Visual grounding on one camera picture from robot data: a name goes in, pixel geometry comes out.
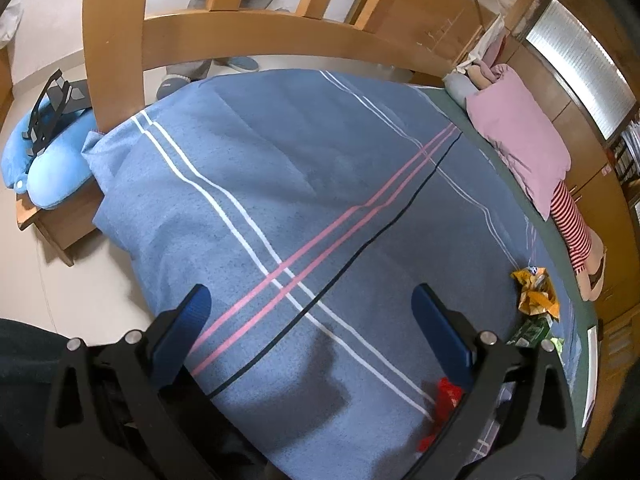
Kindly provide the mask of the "red small wrapper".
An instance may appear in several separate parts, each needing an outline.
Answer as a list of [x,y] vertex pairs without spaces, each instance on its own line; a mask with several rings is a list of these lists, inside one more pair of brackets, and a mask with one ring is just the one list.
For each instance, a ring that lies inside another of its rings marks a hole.
[[446,422],[454,414],[458,404],[460,403],[465,391],[450,382],[447,377],[443,377],[437,385],[437,396],[435,403],[434,422],[430,434],[423,438],[418,446],[418,452],[424,453],[434,443],[440,430],[444,428]]

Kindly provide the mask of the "dark green box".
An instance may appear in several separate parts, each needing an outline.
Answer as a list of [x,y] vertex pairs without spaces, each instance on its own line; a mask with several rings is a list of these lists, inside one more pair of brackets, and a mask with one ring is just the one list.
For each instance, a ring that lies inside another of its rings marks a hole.
[[528,316],[506,343],[521,348],[536,347],[548,337],[552,324],[548,314]]

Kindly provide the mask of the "orange snack bag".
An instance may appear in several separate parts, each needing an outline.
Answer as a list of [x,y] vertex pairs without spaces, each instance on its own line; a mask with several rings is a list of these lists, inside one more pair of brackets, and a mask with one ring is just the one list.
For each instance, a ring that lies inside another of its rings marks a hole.
[[550,275],[542,266],[526,266],[511,273],[520,286],[518,310],[528,316],[550,315],[560,319],[560,302]]

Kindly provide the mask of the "green bed mattress cover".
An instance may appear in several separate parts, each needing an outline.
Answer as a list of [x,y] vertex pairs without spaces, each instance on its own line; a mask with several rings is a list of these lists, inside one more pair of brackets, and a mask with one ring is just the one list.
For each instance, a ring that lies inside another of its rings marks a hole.
[[567,381],[570,385],[574,406],[577,442],[582,443],[585,441],[590,424],[589,421],[587,427],[582,428],[589,368],[587,330],[592,326],[598,326],[598,324],[594,305],[589,301],[582,301],[582,297],[579,295],[573,268],[570,266],[568,252],[560,232],[552,221],[542,220],[540,214],[538,214],[534,205],[516,183],[513,174],[503,163],[498,153],[473,128],[468,115],[451,99],[445,89],[417,86],[416,91],[422,93],[422,96],[428,99],[428,102],[432,103],[442,114],[454,122],[470,142],[480,150],[486,160],[494,166],[498,176],[513,193],[518,206],[521,207],[525,218],[529,222],[529,227],[536,232],[536,239],[540,240],[541,244],[544,244],[544,248],[546,248],[546,252],[552,261],[550,270],[552,282],[565,294],[565,301],[562,303],[561,321],[562,336],[564,338],[562,360],[570,371]]

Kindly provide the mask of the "white flat board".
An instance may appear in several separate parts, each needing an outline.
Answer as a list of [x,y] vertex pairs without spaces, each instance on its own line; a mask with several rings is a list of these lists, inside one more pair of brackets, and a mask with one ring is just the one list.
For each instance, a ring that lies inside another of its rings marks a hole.
[[584,416],[582,416],[582,428],[586,428],[596,404],[597,386],[598,386],[598,373],[599,373],[599,338],[598,338],[598,326],[592,326],[587,330],[587,342],[588,342],[588,380],[587,380],[587,393]]

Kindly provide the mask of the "striped plush doll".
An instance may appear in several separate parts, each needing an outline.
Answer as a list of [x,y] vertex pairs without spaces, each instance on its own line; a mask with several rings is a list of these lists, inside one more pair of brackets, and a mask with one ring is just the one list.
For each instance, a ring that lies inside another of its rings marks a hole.
[[604,285],[606,247],[587,226],[563,181],[554,190],[550,214],[565,242],[582,300],[596,301]]

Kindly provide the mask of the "wooden bedside stool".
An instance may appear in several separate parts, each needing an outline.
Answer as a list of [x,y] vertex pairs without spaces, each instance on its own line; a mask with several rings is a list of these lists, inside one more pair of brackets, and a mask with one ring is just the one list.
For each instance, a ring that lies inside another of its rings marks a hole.
[[27,194],[17,195],[17,227],[25,231],[34,226],[55,255],[66,266],[73,266],[72,248],[96,230],[93,219],[102,200],[103,193],[94,179],[81,185],[79,190],[51,210],[37,207]]

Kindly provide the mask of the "blue plaid blanket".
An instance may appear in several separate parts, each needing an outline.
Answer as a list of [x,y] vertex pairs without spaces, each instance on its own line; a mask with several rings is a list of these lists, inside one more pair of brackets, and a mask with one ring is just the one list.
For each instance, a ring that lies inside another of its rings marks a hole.
[[506,338],[511,273],[550,274],[494,166],[406,84],[209,78],[90,133],[82,154],[104,195],[94,222],[150,310],[208,288],[186,365],[293,479],[398,479],[416,461],[442,377],[416,286]]

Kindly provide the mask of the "pink pillow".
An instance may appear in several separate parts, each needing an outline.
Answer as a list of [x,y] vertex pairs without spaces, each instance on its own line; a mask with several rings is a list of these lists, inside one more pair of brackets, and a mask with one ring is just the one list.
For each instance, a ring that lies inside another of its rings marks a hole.
[[518,73],[494,67],[496,80],[466,99],[477,132],[491,144],[542,218],[570,171],[570,153]]

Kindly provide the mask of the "blue neck pillow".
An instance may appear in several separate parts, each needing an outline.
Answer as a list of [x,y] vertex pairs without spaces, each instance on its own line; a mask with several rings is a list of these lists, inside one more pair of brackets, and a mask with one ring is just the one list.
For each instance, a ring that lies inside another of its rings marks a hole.
[[32,141],[23,138],[29,119],[27,112],[6,141],[1,157],[3,183],[17,195],[27,194],[36,207],[52,210],[92,178],[81,149],[89,132],[96,130],[96,118],[91,108],[62,115],[55,129],[58,135],[35,157],[28,154]]

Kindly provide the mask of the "grey slipper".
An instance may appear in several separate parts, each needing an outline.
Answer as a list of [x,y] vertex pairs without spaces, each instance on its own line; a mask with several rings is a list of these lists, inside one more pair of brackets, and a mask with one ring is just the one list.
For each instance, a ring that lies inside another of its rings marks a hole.
[[166,96],[170,96],[171,93],[178,91],[179,89],[185,87],[187,84],[190,84],[192,80],[189,77],[182,76],[179,74],[168,74],[166,75],[160,85],[156,90],[156,99],[157,101],[166,98]]

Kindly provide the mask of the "black folding stand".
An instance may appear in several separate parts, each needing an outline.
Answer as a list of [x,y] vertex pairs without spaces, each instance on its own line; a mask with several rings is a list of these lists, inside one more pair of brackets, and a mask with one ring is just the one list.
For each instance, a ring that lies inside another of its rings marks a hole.
[[29,157],[42,154],[63,131],[63,125],[91,108],[87,79],[69,81],[62,70],[56,70],[44,84],[29,115],[27,130],[22,134],[30,142]]

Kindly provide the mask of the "wooden bed frame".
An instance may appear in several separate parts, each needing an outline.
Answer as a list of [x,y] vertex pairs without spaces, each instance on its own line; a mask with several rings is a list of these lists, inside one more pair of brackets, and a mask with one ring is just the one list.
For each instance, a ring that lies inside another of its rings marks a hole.
[[82,36],[96,123],[112,130],[145,106],[143,73],[233,55],[344,58],[449,73],[499,17],[497,0],[364,0],[353,23],[324,17],[331,0],[292,13],[206,0],[202,10],[147,16],[145,0],[82,0]]

